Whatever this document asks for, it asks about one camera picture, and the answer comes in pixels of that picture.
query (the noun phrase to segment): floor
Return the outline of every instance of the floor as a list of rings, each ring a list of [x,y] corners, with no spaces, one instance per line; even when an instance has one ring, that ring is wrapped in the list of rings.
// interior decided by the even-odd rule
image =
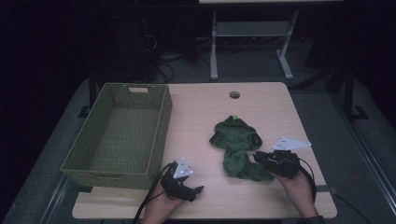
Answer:
[[[304,67],[310,42],[294,41],[290,44],[287,59],[293,80],[283,77],[275,49],[275,40],[263,40],[257,48],[252,45],[237,46],[236,49],[222,51],[218,55],[219,80],[217,82],[284,82],[287,86],[297,85],[320,72]],[[208,51],[202,51],[199,58],[180,58],[161,65],[163,75],[158,75],[153,83],[201,83],[210,81]],[[343,113],[343,89],[329,94],[325,77],[303,90],[290,91],[291,98],[299,113],[309,140],[327,184],[338,195],[349,201],[372,223],[396,223],[396,211],[389,205],[394,195],[396,176],[393,174],[396,158],[396,132],[382,116],[372,101],[370,93],[355,80],[354,105],[360,105],[368,119],[348,121]],[[81,108],[89,104],[88,82],[81,83],[69,106],[46,144],[34,169],[27,178],[18,198],[11,207],[5,224],[24,223],[129,223],[131,220],[77,220],[72,209],[78,193],[84,190],[59,171],[64,157],[77,136],[84,118],[78,118]],[[375,169],[378,163],[381,174]],[[389,183],[388,188],[379,175]],[[336,196],[333,197],[338,214],[326,223],[363,223],[363,219],[349,205]],[[294,220],[281,220],[294,223]],[[265,223],[250,220],[251,223]]]

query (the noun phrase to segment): basket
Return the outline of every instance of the basket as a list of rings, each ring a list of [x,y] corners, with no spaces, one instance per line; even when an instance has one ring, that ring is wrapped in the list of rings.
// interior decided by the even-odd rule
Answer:
[[[171,110],[167,85],[105,84],[61,171],[82,186],[149,189]]]

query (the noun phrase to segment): white triangular tag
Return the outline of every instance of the white triangular tag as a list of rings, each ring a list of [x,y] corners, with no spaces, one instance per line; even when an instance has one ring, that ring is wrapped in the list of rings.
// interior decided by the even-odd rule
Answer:
[[[292,150],[300,147],[310,147],[310,146],[311,143],[309,141],[301,141],[301,140],[281,137],[280,140],[273,145],[273,150]]]
[[[187,164],[187,161],[184,158],[181,158],[181,161],[178,163],[177,168],[175,170],[174,179],[189,175],[192,175],[192,170],[190,166]]]

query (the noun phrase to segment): dark green fabric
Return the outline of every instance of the dark green fabric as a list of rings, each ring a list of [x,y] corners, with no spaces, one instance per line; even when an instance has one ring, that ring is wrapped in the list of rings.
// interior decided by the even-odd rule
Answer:
[[[262,164],[249,160],[247,151],[259,149],[262,139],[238,117],[230,116],[218,123],[210,143],[226,150],[223,168],[227,175],[254,181],[274,179]]]

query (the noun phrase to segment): gray carpet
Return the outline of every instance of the gray carpet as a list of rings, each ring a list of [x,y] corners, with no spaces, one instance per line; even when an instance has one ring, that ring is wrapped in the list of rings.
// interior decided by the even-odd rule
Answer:
[[[309,51],[309,43],[293,43],[287,57],[294,80],[287,81],[283,77],[280,65],[273,49],[276,46],[264,47],[262,51],[244,50],[234,54],[219,55],[218,82],[249,82],[249,81],[282,81],[288,86],[296,85],[312,77],[317,69],[304,67],[305,57]],[[208,54],[200,55],[202,60],[180,59],[168,63],[175,70],[173,83],[208,82],[210,78]],[[171,70],[163,67],[163,72],[171,76]],[[396,223],[396,217],[378,187],[373,175],[362,156],[359,144],[355,141],[350,125],[334,99],[341,94],[330,95],[324,91],[327,78],[313,84],[304,91],[291,91],[299,116],[327,184],[354,204],[372,223]],[[154,83],[161,83],[157,77]],[[375,158],[389,177],[396,183],[394,159],[396,158],[396,133],[386,119],[378,111],[368,91],[359,83],[355,86],[355,105],[361,105],[369,119],[357,120],[355,126],[367,145],[373,150]],[[84,105],[89,104],[87,81],[71,99],[69,106],[59,121],[51,138],[43,149],[35,168],[26,180],[18,198],[5,220],[5,224],[40,223],[47,214],[47,223],[101,223],[101,220],[77,220],[71,211],[81,187],[69,181],[68,188],[58,197],[60,206],[48,211],[51,197],[63,179],[59,172],[64,157],[84,119],[78,113]],[[364,223],[349,206],[334,198],[338,215],[327,223]],[[104,223],[121,223],[120,220],[107,220]]]

